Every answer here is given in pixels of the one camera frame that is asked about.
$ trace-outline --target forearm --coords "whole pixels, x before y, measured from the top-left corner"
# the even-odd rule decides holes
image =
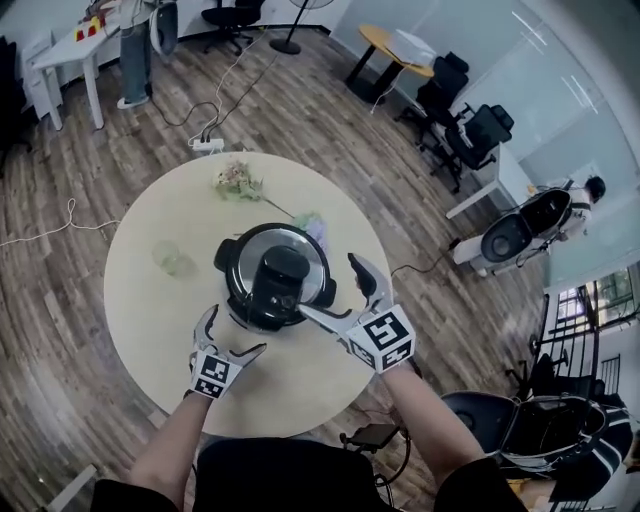
[[[211,399],[192,393],[185,398],[145,447],[129,474],[129,483],[167,496],[179,510],[200,432]]]
[[[383,373],[382,380],[438,485],[456,469],[485,457],[473,434],[410,368],[399,365]]]

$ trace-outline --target desk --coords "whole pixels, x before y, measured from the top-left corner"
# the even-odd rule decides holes
[[[529,191],[531,187],[529,176],[504,144],[500,144],[498,147],[497,161],[490,166],[490,169],[493,173],[492,180],[471,197],[449,210],[446,214],[447,219],[455,217],[494,190],[500,190],[513,202],[514,206],[522,204],[532,197]]]
[[[353,71],[347,77],[345,82],[349,86],[349,89],[351,89],[361,100],[366,101],[367,103],[375,103],[380,95],[389,88],[403,68],[406,68],[413,73],[417,73],[424,78],[431,78],[433,76],[433,69],[431,69],[431,67],[407,64],[391,53],[387,49],[387,41],[391,34],[383,28],[375,27],[373,25],[360,25],[359,30],[362,37],[369,42],[370,46],[360,59],[360,62],[358,62],[356,67],[353,68]],[[378,78],[376,83],[371,84],[361,78],[358,79],[358,74],[362,71],[362,68],[364,68],[364,65],[376,50],[380,50],[389,57],[392,62],[384,73],[380,75],[380,78]]]
[[[94,36],[87,36],[88,27],[88,23],[82,24],[82,29],[85,34],[85,38],[82,41],[76,42],[75,29],[69,32],[48,52],[34,62],[33,69],[39,72],[41,78],[44,80],[45,70],[48,68],[62,66],[70,62],[82,62],[82,71],[84,72],[84,80],[87,84],[87,96],[89,97],[89,105],[91,106],[91,115],[93,116],[93,122],[96,128],[100,129],[104,126],[104,120],[102,118],[102,110],[100,109],[98,90],[96,89],[97,65],[94,62],[94,57],[98,49],[107,42],[113,34],[120,30],[119,16],[109,16],[106,26]],[[62,129],[62,120],[60,119],[58,109],[53,105],[53,101],[51,100],[51,92],[48,92],[49,113],[51,114],[53,126],[59,131]]]
[[[227,289],[213,258],[224,238],[265,222],[289,222],[266,202],[222,201],[212,181],[229,161],[249,164],[266,196],[293,215],[317,211],[327,222],[327,259],[336,280],[334,312],[362,308],[347,260],[366,255],[389,278],[388,263],[369,221],[337,186],[298,163],[261,153],[223,153],[188,162],[153,183],[134,202],[113,239],[104,276],[104,304],[113,343],[132,378],[167,413],[189,385],[193,328],[210,306],[224,310]],[[175,242],[192,260],[170,277],[151,256],[159,240]],[[373,372],[331,335],[304,321],[274,334],[250,333],[220,314],[216,344],[267,350],[216,401],[204,431],[234,437],[300,434],[328,421],[364,389]]]

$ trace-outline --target white sneaker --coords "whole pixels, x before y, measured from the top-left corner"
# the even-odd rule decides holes
[[[149,96],[146,96],[144,99],[141,99],[140,101],[135,101],[133,103],[129,103],[124,98],[120,98],[118,100],[118,108],[120,110],[127,110],[128,108],[139,107],[140,105],[144,105],[147,101],[149,101]]]

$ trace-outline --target black office chair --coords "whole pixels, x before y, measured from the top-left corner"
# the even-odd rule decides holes
[[[413,107],[405,108],[396,117],[396,121],[405,119],[418,126],[419,135],[416,145],[424,151],[424,135],[430,132],[434,139],[433,124],[438,123],[445,128],[455,128],[458,118],[449,109],[454,100],[469,82],[466,73],[469,65],[456,54],[449,52],[446,57],[437,57],[433,63],[433,78],[418,89],[416,101],[422,107],[422,112]]]
[[[447,128],[445,139],[452,154],[445,151],[442,145],[433,148],[434,154],[442,160],[442,166],[447,167],[456,183],[454,194],[460,191],[460,176],[462,164],[477,171],[495,162],[494,155],[487,157],[489,152],[501,142],[511,140],[511,129],[514,121],[501,105],[482,105],[474,116],[464,125],[466,139],[456,128]]]
[[[236,55],[243,51],[237,39],[245,39],[251,44],[253,38],[240,32],[242,28],[256,23],[261,16],[260,9],[264,0],[236,0],[235,7],[222,7],[222,0],[217,0],[217,7],[202,11],[203,19],[218,30],[211,34],[211,41],[205,47],[204,53],[220,41],[229,41],[236,48]]]

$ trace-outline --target table leg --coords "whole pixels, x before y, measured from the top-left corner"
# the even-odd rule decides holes
[[[380,75],[380,78],[376,80],[376,83],[373,84],[371,92],[376,97],[376,99],[378,99],[381,94],[387,92],[387,89],[391,87],[393,81],[400,74],[400,71],[402,71],[402,68],[402,64],[398,64],[395,60],[391,64],[389,64],[389,66],[387,66],[387,69],[384,70],[384,73],[382,73],[382,75]]]
[[[373,46],[373,45],[371,45],[371,46],[369,46],[369,48],[367,48],[367,51],[364,52],[364,55],[362,56],[360,61],[356,64],[356,67],[353,68],[353,71],[351,71],[351,74],[345,80],[345,82],[347,84],[352,83],[356,79],[356,77],[360,74],[360,71],[362,71],[362,68],[364,68],[364,65],[371,58],[371,56],[373,55],[373,52],[375,50],[376,50],[376,47]]]
[[[96,78],[100,76],[100,66],[98,64],[98,52],[93,54],[93,69],[95,70]]]
[[[49,115],[51,116],[51,121],[53,122],[53,126],[57,131],[62,130],[62,120],[60,119],[60,113],[58,112],[58,107],[53,104],[53,99],[51,98],[51,91],[49,91],[49,83],[47,82],[47,74],[46,70],[39,69],[38,73],[40,74],[40,80],[44,84],[44,89],[46,91],[47,101],[47,110],[49,110]]]
[[[102,110],[100,110],[100,99],[98,98],[98,89],[96,88],[96,73],[93,67],[93,57],[89,57],[82,61],[82,70],[84,71],[84,81],[87,84],[87,95],[89,96],[89,105],[91,105],[91,115],[96,128],[99,130],[104,126],[102,119]]]
[[[375,103],[378,101],[378,98],[387,91],[401,70],[402,64],[398,64],[393,61],[374,84],[363,78],[357,78],[352,82],[347,82],[347,85],[351,92],[358,96],[362,101]],[[378,105],[382,105],[384,101],[385,98],[380,98]]]
[[[498,188],[497,180],[494,180],[491,183],[489,183],[487,186],[482,187],[475,194],[473,194],[472,196],[462,201],[458,206],[449,210],[446,214],[447,219],[452,219],[453,217],[458,215],[460,212],[463,212],[464,210],[469,208],[469,206],[471,206],[472,204],[477,203],[478,201],[480,201],[480,199],[489,195],[496,188]]]

